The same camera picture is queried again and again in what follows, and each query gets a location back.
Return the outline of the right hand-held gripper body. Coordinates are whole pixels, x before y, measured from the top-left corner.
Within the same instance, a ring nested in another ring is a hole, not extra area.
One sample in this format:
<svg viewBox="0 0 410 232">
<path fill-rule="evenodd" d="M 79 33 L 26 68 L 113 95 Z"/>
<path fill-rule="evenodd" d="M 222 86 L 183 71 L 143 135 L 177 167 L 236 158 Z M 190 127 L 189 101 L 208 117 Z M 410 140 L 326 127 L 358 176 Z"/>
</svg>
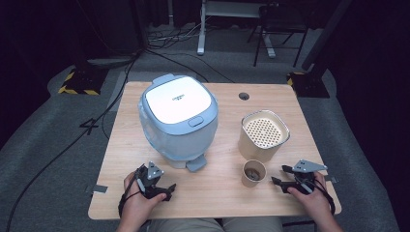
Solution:
<svg viewBox="0 0 410 232">
<path fill-rule="evenodd" d="M 314 173 L 321 170 L 327 170 L 325 164 L 318 164 L 306 159 L 300 159 L 292 168 L 296 182 L 301 186 L 300 192 L 311 194 L 314 191 Z"/>
</svg>

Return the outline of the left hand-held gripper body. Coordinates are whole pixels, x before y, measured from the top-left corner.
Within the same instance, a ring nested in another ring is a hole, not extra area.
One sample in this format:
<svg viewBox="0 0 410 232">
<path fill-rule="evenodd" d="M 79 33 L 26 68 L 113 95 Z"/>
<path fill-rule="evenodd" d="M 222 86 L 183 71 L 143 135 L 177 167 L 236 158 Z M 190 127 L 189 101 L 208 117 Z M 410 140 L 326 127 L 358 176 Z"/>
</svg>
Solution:
<svg viewBox="0 0 410 232">
<path fill-rule="evenodd" d="M 152 161 L 148 165 L 142 164 L 136 170 L 136 181 L 142 194 L 151 199 L 158 194 L 156 187 L 164 171 L 158 168 Z"/>
</svg>

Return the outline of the dark wet tea residue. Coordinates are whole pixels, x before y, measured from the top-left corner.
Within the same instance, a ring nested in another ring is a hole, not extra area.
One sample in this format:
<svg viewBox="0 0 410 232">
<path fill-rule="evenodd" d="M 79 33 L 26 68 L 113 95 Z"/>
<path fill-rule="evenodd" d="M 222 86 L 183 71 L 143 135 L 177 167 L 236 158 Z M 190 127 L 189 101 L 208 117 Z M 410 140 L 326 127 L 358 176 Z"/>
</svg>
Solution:
<svg viewBox="0 0 410 232">
<path fill-rule="evenodd" d="M 246 169 L 245 174 L 246 174 L 247 178 L 252 180 L 252 181 L 259 181 L 260 180 L 260 173 L 255 169 L 252 169 L 252 168 Z"/>
</svg>

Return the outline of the brown paper cup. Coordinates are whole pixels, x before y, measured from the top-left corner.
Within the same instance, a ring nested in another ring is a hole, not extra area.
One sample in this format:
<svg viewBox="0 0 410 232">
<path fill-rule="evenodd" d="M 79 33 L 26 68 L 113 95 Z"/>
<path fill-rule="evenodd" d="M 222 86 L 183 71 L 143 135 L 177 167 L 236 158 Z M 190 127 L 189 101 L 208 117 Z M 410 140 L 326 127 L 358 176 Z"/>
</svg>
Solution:
<svg viewBox="0 0 410 232">
<path fill-rule="evenodd" d="M 245 174 L 245 170 L 249 169 L 249 168 L 255 169 L 260 173 L 260 180 L 259 181 L 252 181 L 252 180 L 247 178 L 247 176 Z M 257 184 L 259 184 L 261 181 L 264 180 L 264 178 L 266 177 L 266 174 L 267 174 L 265 165 L 261 161 L 256 160 L 256 159 L 248 160 L 243 165 L 242 172 L 243 172 L 243 174 L 242 174 L 242 183 L 247 188 L 255 187 Z"/>
</svg>

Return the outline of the beige container with perforated strainer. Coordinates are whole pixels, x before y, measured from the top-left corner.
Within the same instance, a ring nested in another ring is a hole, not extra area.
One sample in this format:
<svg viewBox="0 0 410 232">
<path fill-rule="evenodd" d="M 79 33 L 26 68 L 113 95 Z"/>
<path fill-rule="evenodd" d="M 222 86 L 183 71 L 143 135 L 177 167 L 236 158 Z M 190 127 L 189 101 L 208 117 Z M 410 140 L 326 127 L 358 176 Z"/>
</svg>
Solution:
<svg viewBox="0 0 410 232">
<path fill-rule="evenodd" d="M 289 128 L 275 112 L 259 110 L 242 119 L 238 148 L 246 160 L 267 162 L 289 138 Z"/>
</svg>

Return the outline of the blue and white pedal bin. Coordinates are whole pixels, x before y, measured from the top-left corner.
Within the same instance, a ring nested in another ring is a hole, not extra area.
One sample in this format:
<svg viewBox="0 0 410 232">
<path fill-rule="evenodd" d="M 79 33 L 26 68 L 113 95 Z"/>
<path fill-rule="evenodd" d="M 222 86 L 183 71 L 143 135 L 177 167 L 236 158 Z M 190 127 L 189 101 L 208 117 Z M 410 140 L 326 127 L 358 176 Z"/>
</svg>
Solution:
<svg viewBox="0 0 410 232">
<path fill-rule="evenodd" d="M 138 110 L 146 139 L 172 167 L 196 172 L 206 165 L 219 106 L 202 83 L 186 75 L 160 76 L 142 93 Z"/>
</svg>

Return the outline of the person's left hand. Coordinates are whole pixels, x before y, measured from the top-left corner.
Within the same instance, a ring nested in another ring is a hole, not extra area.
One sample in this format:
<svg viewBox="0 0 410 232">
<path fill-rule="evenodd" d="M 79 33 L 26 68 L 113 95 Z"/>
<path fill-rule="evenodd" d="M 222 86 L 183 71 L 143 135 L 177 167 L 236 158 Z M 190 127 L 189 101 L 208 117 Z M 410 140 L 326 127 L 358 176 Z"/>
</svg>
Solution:
<svg viewBox="0 0 410 232">
<path fill-rule="evenodd" d="M 131 196 L 127 196 L 121 220 L 145 221 L 153 209 L 162 202 L 163 193 L 158 194 L 151 199 L 147 199 L 141 193 L 137 193 L 139 191 L 139 186 L 132 180 L 132 178 L 133 174 L 130 173 L 124 180 L 125 189 L 131 185 L 129 189 L 129 194 Z"/>
</svg>

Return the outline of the person's right hand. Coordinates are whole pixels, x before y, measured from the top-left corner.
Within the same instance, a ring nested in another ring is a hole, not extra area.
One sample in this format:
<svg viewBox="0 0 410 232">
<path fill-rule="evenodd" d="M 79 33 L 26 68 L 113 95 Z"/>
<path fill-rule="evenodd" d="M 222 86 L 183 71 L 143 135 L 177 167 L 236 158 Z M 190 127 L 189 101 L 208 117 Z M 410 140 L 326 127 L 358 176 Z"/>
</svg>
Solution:
<svg viewBox="0 0 410 232">
<path fill-rule="evenodd" d="M 300 193 L 295 188 L 288 188 L 287 190 L 303 205 L 307 214 L 316 223 L 320 221 L 329 222 L 334 218 L 327 198 L 318 188 L 311 194 Z"/>
</svg>

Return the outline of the person's beige pants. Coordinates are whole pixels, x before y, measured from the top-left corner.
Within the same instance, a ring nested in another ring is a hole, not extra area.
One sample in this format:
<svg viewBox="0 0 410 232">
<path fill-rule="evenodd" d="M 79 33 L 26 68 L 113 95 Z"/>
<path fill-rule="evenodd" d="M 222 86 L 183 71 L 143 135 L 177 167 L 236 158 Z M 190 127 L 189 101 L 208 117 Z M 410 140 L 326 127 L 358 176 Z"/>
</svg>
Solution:
<svg viewBox="0 0 410 232">
<path fill-rule="evenodd" d="M 278 217 L 154 219 L 147 232 L 283 232 Z"/>
</svg>

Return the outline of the black stand with hazard-striped base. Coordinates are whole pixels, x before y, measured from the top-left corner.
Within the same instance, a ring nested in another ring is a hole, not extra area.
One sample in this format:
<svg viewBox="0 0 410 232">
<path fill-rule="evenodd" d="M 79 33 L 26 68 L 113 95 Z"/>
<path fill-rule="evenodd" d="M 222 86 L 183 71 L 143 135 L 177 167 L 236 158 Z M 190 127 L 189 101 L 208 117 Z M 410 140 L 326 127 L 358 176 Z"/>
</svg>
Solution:
<svg viewBox="0 0 410 232">
<path fill-rule="evenodd" d="M 74 65 L 60 87 L 59 93 L 97 96 L 102 91 L 108 69 L 97 68 L 87 61 L 79 43 L 73 18 L 70 16 L 69 1 L 61 0 L 58 7 L 61 40 Z"/>
<path fill-rule="evenodd" d="M 328 98 L 322 76 L 332 61 L 331 36 L 352 0 L 341 0 L 302 65 L 305 72 L 290 72 L 287 84 L 299 98 Z"/>
</svg>

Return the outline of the black chair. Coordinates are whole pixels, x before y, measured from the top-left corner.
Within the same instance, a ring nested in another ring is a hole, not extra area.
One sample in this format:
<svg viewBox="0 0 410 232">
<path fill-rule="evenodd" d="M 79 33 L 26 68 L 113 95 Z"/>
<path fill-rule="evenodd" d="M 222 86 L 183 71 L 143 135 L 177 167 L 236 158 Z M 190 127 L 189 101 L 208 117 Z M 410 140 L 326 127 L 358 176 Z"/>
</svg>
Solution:
<svg viewBox="0 0 410 232">
<path fill-rule="evenodd" d="M 261 48 L 296 49 L 297 54 L 293 63 L 293 66 L 296 66 L 306 40 L 308 27 L 302 14 L 295 7 L 290 4 L 271 1 L 258 9 L 257 24 L 252 29 L 248 42 L 250 42 L 254 33 L 257 33 L 257 46 L 253 60 L 254 66 L 257 64 Z M 300 43 L 297 46 L 285 46 L 294 34 L 302 35 Z M 286 35 L 287 38 L 280 45 L 272 45 L 271 43 L 263 44 L 262 42 L 268 39 L 270 35 Z"/>
</svg>

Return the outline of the white desk frame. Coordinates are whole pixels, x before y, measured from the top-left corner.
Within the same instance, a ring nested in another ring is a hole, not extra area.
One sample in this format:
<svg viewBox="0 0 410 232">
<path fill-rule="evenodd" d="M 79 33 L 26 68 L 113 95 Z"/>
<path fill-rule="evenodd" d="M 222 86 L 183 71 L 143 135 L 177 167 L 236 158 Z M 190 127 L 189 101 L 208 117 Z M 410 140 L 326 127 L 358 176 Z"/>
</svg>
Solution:
<svg viewBox="0 0 410 232">
<path fill-rule="evenodd" d="M 196 53 L 205 53 L 206 19 L 208 16 L 258 18 L 262 3 L 201 0 L 200 32 Z"/>
</svg>

